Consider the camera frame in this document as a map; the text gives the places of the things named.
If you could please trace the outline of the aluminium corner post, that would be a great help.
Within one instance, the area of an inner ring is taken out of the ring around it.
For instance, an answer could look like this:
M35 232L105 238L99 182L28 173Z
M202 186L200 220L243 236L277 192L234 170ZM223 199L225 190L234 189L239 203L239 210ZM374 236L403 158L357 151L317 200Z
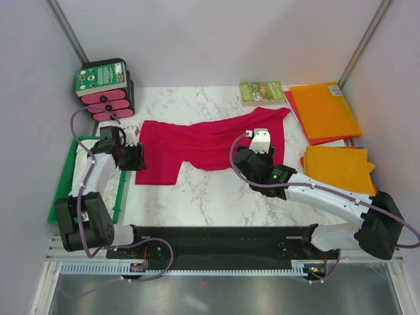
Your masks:
M89 62L86 52L84 51L79 39L77 38L66 14L61 7L59 1L57 0L46 0L45 1L48 7L50 8L53 16L55 17L58 25L63 31L70 47L73 49L77 59L81 64L86 64Z
M342 90L346 85L350 75L356 68L360 58L362 57L364 51L367 49L369 42L375 35L375 32L378 30L383 18L386 16L388 10L393 4L393 0L381 0L378 7L376 8L373 16L371 17L361 39L359 40L356 48L354 49L349 61L347 62L337 84Z

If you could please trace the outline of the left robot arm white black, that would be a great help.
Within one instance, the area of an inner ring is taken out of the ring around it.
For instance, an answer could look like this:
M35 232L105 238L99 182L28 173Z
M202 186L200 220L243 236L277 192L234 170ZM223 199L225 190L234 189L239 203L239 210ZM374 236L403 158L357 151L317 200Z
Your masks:
M141 171L146 168L140 129L108 126L100 128L100 139L88 148L87 164L79 186L67 197L55 201L62 244L66 251L121 245L130 258L144 251L144 242L131 227L117 228L103 200L106 185L115 170Z

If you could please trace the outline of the yellow folded t-shirt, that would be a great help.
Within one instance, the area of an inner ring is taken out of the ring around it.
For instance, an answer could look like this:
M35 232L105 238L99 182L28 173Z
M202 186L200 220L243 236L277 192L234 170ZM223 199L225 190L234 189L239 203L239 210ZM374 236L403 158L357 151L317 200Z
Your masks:
M305 175L325 184L375 195L370 174L375 165L368 161L368 151L358 148L309 146L300 159Z

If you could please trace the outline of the orange plastic folder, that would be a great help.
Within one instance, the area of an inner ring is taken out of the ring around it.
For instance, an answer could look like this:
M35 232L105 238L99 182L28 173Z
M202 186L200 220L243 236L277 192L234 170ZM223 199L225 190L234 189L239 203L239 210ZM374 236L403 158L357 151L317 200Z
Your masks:
M289 88L308 140L362 135L362 128L336 82Z

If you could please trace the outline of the green plastic tray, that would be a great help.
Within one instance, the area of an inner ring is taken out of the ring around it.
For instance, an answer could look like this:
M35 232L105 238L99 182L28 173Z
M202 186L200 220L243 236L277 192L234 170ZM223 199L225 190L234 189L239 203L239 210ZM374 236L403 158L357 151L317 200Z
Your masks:
M68 151L68 155L66 158L66 162L60 177L60 180L58 181L58 186L56 189L56 193L54 195L51 209L49 211L49 215L47 217L47 222L52 225L57 225L58 221L56 218L56 211L54 209L55 201L59 198L67 197L70 193L70 190L72 188L72 179L73 179L73 173L74 173L74 167L75 167L75 156L76 156L76 147L78 142L76 140L72 141L72 144L70 145L70 149ZM117 198L116 203L114 207L114 213L111 217L111 220L114 224L116 224L119 220L120 213L122 211L121 205L123 201L123 193L125 189L125 182L127 179L127 172L121 171L120 181L119 181L119 188L117 191Z

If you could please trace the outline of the black pink drawer unit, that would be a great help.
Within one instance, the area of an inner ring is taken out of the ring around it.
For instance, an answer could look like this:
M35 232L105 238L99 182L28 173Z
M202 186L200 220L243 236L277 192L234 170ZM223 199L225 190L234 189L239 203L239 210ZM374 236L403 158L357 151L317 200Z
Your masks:
M125 64L127 71L127 88L115 89L82 97L77 96L83 105L89 107L91 117L95 121L109 121L113 120L115 117L121 119L131 117L135 114L134 83L124 59L111 58L96 62L88 62L83 64L80 70L115 62L123 62Z

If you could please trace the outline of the orange folded t-shirt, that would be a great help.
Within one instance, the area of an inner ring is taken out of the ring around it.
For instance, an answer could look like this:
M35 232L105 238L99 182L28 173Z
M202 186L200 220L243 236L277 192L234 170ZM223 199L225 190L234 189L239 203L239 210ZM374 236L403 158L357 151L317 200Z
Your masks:
M374 190L374 192L375 192L375 194L376 194L376 193L377 193L377 187L376 187L376 185L375 185L375 178L374 178L374 176L373 176L373 174L372 174L372 173L370 174L370 179L371 179L371 185L372 185L373 190Z

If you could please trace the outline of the magenta pink t-shirt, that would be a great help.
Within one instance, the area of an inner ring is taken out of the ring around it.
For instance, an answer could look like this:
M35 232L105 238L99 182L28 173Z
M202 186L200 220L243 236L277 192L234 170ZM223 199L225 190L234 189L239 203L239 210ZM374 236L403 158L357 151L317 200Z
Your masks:
M249 114L193 125L146 120L139 136L146 169L136 172L135 184L172 186L177 183L184 162L204 171L228 169L233 141L247 130L254 129L268 130L274 147L274 162L283 163L284 119L290 111L288 108L271 110L258 107Z

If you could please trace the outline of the white crumpled t-shirt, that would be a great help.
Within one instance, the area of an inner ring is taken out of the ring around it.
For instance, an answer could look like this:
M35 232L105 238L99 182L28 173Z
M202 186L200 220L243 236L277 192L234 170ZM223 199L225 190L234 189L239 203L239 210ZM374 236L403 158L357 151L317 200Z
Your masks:
M75 156L75 167L73 171L73 179L72 179L72 188L70 192L76 192L76 190L79 188L79 185L81 184L83 180L83 174L85 172L85 169L87 167L87 152L79 145L77 144L76 147L76 156ZM102 196L102 199L104 200L104 204L110 214L110 216L113 216L114 213L114 207L116 205L116 198L117 198L117 191L119 188L119 181L120 181L121 171L119 169L116 169L109 181L106 184L104 194Z

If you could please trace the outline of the green illustrated paperback book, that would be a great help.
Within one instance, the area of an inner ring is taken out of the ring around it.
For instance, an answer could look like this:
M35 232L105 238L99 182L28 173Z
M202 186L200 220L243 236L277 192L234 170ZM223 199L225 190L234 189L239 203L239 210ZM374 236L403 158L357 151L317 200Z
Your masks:
M274 106L286 103L280 81L240 83L239 88L243 106Z

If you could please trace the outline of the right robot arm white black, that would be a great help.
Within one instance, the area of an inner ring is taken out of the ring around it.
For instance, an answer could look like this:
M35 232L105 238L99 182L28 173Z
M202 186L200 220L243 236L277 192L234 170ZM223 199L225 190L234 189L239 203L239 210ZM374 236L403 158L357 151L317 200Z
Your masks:
M310 205L344 222L331 226L311 224L301 243L305 257L322 252L360 248L372 257L389 260L394 255L403 217L390 194L350 192L310 178L292 167L275 165L273 154L258 154L240 146L230 161L250 188L269 198Z

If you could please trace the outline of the left aluminium corner post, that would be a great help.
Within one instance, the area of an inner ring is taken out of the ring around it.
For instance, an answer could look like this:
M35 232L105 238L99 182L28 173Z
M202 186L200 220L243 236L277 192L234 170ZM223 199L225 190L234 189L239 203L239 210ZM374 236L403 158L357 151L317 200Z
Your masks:
M77 38L66 14L61 7L59 1L57 0L46 0L45 1L48 7L50 8L53 16L55 17L58 25L63 31L70 47L73 49L77 59L81 64L86 64L89 62L86 52L84 51L79 39Z

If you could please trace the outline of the right aluminium corner post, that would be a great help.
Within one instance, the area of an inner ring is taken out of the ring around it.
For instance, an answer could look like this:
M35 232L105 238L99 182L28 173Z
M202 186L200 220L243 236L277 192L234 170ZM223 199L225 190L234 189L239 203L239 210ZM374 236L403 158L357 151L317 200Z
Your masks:
M361 39L359 40L356 48L354 49L349 61L347 62L337 84L342 90L346 85L350 75L356 68L360 58L362 57L364 51L367 49L369 42L375 35L375 32L378 30L383 18L386 16L388 10L393 4L393 0L381 0L378 7L376 8L373 16L371 17Z

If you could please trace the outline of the green book on drawers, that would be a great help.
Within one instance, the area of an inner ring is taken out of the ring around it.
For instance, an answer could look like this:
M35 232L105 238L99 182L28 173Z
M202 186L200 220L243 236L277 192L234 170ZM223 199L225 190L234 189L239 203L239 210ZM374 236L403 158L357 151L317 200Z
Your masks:
M78 97L127 88L127 71L123 62L79 70L75 79Z

